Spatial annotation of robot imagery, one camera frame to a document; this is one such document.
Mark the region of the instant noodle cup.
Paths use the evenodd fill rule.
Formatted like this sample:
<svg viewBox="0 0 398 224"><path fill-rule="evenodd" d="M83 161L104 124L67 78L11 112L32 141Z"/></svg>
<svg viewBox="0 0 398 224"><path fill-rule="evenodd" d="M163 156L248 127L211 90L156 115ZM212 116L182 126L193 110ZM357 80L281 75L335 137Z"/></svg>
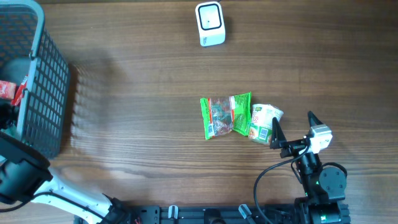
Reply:
<svg viewBox="0 0 398 224"><path fill-rule="evenodd" d="M248 138L261 144L270 144L272 136L272 119L280 121L284 112L278 107L265 104L252 106L251 124Z"/></svg>

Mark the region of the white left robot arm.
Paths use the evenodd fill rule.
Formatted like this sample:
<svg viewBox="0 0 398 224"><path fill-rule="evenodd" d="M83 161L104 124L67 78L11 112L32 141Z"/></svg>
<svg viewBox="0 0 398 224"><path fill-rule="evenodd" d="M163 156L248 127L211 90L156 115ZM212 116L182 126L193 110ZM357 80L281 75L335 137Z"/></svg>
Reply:
<svg viewBox="0 0 398 224"><path fill-rule="evenodd" d="M87 192L61 178L31 145L1 132L1 202L13 212L30 202L47 204L87 223L134 223L139 216L117 198Z"/></svg>

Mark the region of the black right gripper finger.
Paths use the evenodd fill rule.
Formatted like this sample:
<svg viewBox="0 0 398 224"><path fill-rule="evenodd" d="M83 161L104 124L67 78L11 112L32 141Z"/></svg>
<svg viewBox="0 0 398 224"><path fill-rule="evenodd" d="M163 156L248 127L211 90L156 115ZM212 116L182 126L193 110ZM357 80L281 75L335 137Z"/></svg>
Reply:
<svg viewBox="0 0 398 224"><path fill-rule="evenodd" d="M322 124L323 124L323 122L321 122L321 121L315 116L315 114L314 114L312 111L309 111L309 112L307 113L307 116L308 116L308 123L309 123L310 127L318 126L318 125L322 125Z"/></svg>
<svg viewBox="0 0 398 224"><path fill-rule="evenodd" d="M279 124L279 121L276 117L272 119L272 135L270 141L271 149L280 149L285 147L287 140L284 136L282 128Z"/></svg>

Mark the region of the grey plastic mesh basket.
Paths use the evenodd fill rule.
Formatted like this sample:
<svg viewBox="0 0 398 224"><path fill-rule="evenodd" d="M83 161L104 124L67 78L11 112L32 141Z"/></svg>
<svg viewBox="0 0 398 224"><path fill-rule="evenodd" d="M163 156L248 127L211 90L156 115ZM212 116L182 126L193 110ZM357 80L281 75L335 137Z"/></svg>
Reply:
<svg viewBox="0 0 398 224"><path fill-rule="evenodd" d="M53 159L60 152L68 64L46 30L37 2L1 1L1 80L20 85L26 75L17 125L1 132Z"/></svg>

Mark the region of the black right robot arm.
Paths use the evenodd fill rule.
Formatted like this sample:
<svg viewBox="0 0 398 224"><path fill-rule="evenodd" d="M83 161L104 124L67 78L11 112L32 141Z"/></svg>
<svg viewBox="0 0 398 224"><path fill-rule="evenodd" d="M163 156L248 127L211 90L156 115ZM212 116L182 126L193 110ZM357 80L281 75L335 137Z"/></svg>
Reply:
<svg viewBox="0 0 398 224"><path fill-rule="evenodd" d="M347 170L335 162L322 163L318 153L332 140L331 129L308 112L310 129L302 139L288 141L277 118L272 119L271 149L291 157L291 168L305 192L295 200L300 223L350 223L346 198Z"/></svg>

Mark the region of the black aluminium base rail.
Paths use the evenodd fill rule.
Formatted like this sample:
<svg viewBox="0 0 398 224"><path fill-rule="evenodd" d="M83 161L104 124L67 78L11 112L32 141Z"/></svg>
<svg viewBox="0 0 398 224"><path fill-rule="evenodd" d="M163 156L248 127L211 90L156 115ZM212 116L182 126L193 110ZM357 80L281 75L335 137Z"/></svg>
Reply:
<svg viewBox="0 0 398 224"><path fill-rule="evenodd" d="M241 212L238 207L134 207L138 215L136 223L264 223L256 207L249 207L248 212ZM310 207L303 215L302 210L293 204L266 205L263 212L272 223L351 223L348 206L341 204Z"/></svg>

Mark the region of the green snack bag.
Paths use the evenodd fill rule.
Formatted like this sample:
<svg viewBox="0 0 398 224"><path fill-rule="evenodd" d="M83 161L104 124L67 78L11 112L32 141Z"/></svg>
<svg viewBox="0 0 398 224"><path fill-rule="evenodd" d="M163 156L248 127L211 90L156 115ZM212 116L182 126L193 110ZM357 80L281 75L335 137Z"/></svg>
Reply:
<svg viewBox="0 0 398 224"><path fill-rule="evenodd" d="M201 98L205 139L231 131L247 136L251 122L251 97L251 92L248 92L233 96Z"/></svg>

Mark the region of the small red white packet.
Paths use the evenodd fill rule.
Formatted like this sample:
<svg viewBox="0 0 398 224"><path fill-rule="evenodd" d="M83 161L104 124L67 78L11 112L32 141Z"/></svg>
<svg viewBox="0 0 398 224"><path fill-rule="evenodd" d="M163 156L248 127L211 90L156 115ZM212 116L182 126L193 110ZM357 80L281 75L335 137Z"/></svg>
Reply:
<svg viewBox="0 0 398 224"><path fill-rule="evenodd" d="M16 84L7 81L0 81L0 97L5 100L13 100L16 92Z"/></svg>

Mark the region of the white barcode scanner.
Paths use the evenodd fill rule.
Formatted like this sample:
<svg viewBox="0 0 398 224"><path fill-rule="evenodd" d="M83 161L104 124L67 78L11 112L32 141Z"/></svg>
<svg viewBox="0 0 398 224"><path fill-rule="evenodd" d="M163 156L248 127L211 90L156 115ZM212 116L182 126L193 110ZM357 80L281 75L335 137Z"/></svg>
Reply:
<svg viewBox="0 0 398 224"><path fill-rule="evenodd" d="M226 29L221 4L217 1L203 2L196 6L200 45L209 47L225 42Z"/></svg>

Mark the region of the red stick sachet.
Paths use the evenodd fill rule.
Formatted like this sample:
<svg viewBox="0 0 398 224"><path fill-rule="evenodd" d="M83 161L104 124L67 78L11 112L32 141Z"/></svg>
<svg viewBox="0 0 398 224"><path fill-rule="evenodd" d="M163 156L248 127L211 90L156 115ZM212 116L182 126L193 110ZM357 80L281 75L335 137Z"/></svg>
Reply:
<svg viewBox="0 0 398 224"><path fill-rule="evenodd" d="M26 76L24 77L23 81L22 81L21 84L19 85L19 87L18 87L18 89L17 89L17 91L16 91L16 94L15 94L15 97L14 97L14 99L11 101L11 105L12 105L12 106L19 106L19 105L20 105L20 103L21 103L21 101L22 101L22 98L23 98L23 96L24 96L24 90L25 90L26 85L27 85L27 80L28 80L28 75L26 75Z"/></svg>

